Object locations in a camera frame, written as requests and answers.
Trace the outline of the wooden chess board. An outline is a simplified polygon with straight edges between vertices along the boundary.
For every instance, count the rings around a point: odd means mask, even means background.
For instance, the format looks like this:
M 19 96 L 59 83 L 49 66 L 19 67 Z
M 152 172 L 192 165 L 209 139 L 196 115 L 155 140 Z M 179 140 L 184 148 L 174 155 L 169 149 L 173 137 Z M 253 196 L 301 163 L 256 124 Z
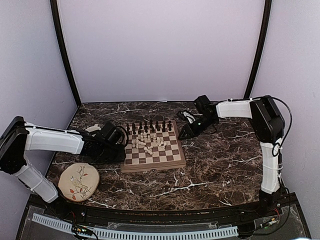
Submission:
M 172 130 L 168 131 L 168 121 Z M 131 122 L 123 173 L 184 168 L 186 157 L 175 120 Z

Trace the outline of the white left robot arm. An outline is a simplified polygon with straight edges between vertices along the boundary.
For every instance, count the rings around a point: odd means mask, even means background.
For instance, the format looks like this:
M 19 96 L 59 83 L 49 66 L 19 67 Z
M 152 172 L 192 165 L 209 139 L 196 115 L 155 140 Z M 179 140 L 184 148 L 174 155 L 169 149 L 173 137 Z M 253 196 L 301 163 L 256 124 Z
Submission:
M 95 130 L 56 129 L 26 122 L 16 116 L 0 137 L 0 170 L 19 179 L 27 188 L 51 204 L 60 218 L 67 218 L 70 206 L 51 181 L 44 177 L 30 157 L 52 158 L 55 153 L 86 156 L 94 162 L 116 163 L 126 157 L 129 134 L 108 121 Z

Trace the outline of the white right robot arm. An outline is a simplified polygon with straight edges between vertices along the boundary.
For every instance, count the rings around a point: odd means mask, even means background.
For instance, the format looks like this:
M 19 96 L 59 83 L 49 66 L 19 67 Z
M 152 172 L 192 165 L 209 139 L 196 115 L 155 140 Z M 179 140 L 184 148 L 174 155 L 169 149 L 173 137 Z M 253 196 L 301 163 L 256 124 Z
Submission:
M 249 120 L 262 150 L 262 183 L 259 202 L 255 205 L 255 213 L 260 217 L 266 217 L 274 210 L 274 197 L 281 188 L 282 145 L 288 131 L 285 130 L 285 119 L 277 101 L 277 98 L 265 95 L 211 102 L 206 95 L 201 95 L 193 102 L 200 117 L 195 117 L 187 110 L 177 113 L 180 119 L 186 121 L 178 135 L 179 140 L 199 136 L 209 126 L 218 124 L 220 119 Z

